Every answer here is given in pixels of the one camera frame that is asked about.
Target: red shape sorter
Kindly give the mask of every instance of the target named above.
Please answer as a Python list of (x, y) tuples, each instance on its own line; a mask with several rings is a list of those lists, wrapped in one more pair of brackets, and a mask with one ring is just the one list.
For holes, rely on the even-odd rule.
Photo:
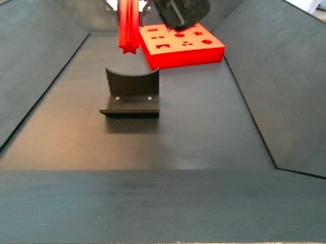
[(143, 26), (140, 34), (152, 70), (220, 62), (223, 59), (226, 46), (200, 24), (182, 32), (168, 30), (163, 24)]

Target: curved black bracket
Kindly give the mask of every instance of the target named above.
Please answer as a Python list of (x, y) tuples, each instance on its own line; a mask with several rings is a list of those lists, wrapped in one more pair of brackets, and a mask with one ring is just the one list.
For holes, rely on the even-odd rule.
[(159, 70), (140, 75), (106, 72), (111, 95), (100, 113), (159, 115)]

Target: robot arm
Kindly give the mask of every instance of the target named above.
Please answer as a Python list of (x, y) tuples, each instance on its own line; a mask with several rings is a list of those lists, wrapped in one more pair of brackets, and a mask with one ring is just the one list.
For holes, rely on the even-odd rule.
[[(136, 53), (140, 46), (139, 27), (150, 10), (151, 0), (104, 0), (118, 17), (119, 47), (123, 53)], [(163, 22), (170, 29), (183, 31), (194, 26), (210, 11), (208, 0), (154, 0)]]

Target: hole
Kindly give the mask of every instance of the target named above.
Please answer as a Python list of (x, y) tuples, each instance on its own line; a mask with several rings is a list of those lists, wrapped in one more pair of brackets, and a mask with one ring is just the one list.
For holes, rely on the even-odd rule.
[(210, 41), (210, 40), (203, 40), (202, 41), (204, 44), (211, 44), (212, 43), (212, 41)]
[(170, 48), (170, 44), (160, 44), (160, 45), (156, 45), (156, 48), (160, 49), (160, 48)]
[(184, 34), (182, 34), (182, 33), (176, 33), (176, 34), (175, 34), (175, 37), (184, 37)]

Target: red block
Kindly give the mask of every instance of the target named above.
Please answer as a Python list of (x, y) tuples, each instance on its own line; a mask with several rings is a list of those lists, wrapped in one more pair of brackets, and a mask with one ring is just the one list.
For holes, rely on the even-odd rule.
[(152, 70), (220, 62), (223, 59), (226, 46), (200, 24), (182, 32), (168, 30), (163, 24), (143, 26), (140, 35)]
[(120, 0), (119, 47), (123, 53), (136, 53), (140, 46), (139, 0)]

